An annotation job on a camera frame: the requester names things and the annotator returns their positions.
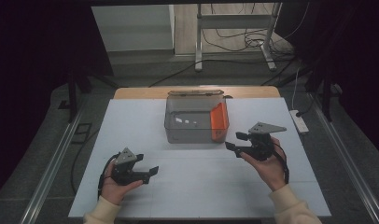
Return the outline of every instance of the human hand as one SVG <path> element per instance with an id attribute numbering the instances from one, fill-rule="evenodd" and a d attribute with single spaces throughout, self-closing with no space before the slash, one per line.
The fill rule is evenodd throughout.
<path id="1" fill-rule="evenodd" d="M 119 203 L 123 200 L 125 194 L 132 189 L 140 187 L 143 184 L 143 180 L 137 180 L 130 183 L 129 185 L 120 186 L 111 178 L 111 172 L 113 168 L 114 161 L 108 164 L 105 171 L 105 182 L 102 187 L 102 197 L 115 205 L 119 205 Z"/>
<path id="2" fill-rule="evenodd" d="M 286 155 L 283 152 L 282 148 L 280 148 L 279 140 L 274 137 L 271 138 L 272 142 L 274 143 L 274 150 L 283 158 L 283 160 L 286 160 Z M 286 185 L 284 178 L 285 173 L 283 171 L 282 164 L 276 158 L 276 156 L 273 155 L 266 161 L 257 161 L 244 152 L 241 152 L 240 155 L 245 161 L 250 163 L 250 165 L 252 165 L 257 170 L 261 179 L 272 191 L 281 189 Z"/>

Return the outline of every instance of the wall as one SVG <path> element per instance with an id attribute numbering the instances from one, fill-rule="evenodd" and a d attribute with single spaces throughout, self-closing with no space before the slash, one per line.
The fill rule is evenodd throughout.
<path id="1" fill-rule="evenodd" d="M 169 6 L 93 7 L 107 51 L 173 49 Z"/>

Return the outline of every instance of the beige sleeve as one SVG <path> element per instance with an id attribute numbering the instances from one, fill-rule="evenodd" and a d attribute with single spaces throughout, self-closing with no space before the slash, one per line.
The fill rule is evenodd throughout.
<path id="1" fill-rule="evenodd" d="M 120 206 L 110 203 L 102 196 L 96 207 L 90 213 L 85 214 L 84 223 L 86 224 L 112 224 L 117 216 Z"/>
<path id="2" fill-rule="evenodd" d="M 299 200 L 289 185 L 272 192 L 269 197 L 274 202 L 274 218 L 277 224 L 321 224 L 320 219 L 308 208 L 308 204 Z"/>

